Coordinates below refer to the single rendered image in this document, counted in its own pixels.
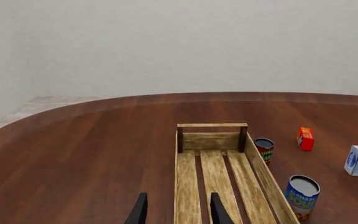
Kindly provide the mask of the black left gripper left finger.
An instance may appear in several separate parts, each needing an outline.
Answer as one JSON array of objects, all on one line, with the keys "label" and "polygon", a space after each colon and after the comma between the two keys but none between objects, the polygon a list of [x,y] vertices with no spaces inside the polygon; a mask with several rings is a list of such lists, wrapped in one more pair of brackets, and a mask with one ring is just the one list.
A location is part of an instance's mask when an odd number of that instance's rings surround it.
[{"label": "black left gripper left finger", "polygon": [[126,224],[145,224],[147,219],[148,198],[147,193],[139,194],[138,199],[133,206],[129,216],[126,219]]}]

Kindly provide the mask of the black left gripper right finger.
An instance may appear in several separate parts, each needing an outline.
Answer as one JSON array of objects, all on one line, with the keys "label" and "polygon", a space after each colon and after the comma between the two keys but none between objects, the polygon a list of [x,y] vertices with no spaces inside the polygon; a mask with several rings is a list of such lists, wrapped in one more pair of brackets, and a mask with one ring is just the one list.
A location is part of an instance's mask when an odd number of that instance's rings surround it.
[{"label": "black left gripper right finger", "polygon": [[210,209],[213,224],[234,224],[217,192],[211,193]]}]

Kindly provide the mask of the wooden slat tray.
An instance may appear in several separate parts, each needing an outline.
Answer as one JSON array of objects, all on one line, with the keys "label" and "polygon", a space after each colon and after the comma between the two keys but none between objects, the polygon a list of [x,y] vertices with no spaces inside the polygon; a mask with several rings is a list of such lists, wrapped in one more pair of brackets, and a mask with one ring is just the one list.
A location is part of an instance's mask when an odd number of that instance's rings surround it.
[{"label": "wooden slat tray", "polygon": [[174,224],[211,224],[217,192],[234,224],[300,224],[247,132],[245,123],[178,124]]}]

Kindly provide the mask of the blue alphabet soup tin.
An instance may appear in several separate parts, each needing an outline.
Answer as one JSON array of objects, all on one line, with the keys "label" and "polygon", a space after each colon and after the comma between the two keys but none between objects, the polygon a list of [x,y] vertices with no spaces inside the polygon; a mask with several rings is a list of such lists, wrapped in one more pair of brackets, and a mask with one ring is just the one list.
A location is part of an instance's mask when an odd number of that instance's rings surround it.
[{"label": "blue alphabet soup tin", "polygon": [[317,182],[304,175],[293,175],[289,178],[285,198],[298,220],[310,218],[321,188]]}]

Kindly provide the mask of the red and green tin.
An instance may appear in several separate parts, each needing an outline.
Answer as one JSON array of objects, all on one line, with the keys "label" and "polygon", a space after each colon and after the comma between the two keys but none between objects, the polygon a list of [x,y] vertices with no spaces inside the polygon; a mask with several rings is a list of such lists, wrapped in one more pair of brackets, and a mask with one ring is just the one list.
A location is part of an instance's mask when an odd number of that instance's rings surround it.
[{"label": "red and green tin", "polygon": [[266,165],[269,166],[272,160],[272,154],[274,149],[273,141],[267,138],[257,138],[254,140],[254,144],[257,150],[260,152],[260,155],[262,156]]}]

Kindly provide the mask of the small red orange box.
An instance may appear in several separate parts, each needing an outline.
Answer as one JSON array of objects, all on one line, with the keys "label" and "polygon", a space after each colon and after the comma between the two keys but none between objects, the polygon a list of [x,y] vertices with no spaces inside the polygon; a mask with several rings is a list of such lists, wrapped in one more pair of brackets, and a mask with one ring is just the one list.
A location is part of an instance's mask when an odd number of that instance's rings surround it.
[{"label": "small red orange box", "polygon": [[311,128],[300,127],[297,135],[298,147],[302,151],[312,151],[314,146],[314,134]]}]

